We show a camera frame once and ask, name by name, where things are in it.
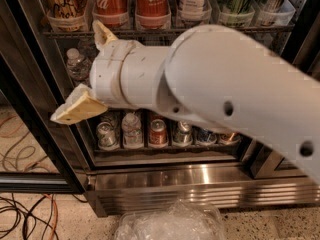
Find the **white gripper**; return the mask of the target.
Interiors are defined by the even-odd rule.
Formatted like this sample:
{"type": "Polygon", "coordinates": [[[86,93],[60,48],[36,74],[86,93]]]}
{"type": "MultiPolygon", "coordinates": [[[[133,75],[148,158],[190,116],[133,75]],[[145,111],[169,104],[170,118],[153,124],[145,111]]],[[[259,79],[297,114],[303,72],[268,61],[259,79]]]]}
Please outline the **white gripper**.
{"type": "Polygon", "coordinates": [[[121,70],[129,53],[142,44],[135,40],[117,40],[99,20],[92,22],[92,29],[96,48],[100,50],[90,71],[92,89],[79,84],[51,115],[50,120],[55,123],[76,124],[106,112],[106,105],[129,104],[121,89],[121,70]]]}

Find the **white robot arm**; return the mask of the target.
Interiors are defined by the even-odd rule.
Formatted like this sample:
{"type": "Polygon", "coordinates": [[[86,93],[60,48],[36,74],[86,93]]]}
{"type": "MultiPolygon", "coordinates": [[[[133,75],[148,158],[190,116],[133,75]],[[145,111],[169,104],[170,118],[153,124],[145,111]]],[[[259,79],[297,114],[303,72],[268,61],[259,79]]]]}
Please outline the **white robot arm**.
{"type": "Polygon", "coordinates": [[[245,34],[200,25],[169,46],[117,38],[94,21],[88,85],[52,114],[71,125],[110,108],[147,109],[214,132],[239,132],[320,183],[320,84],[245,34]]]}

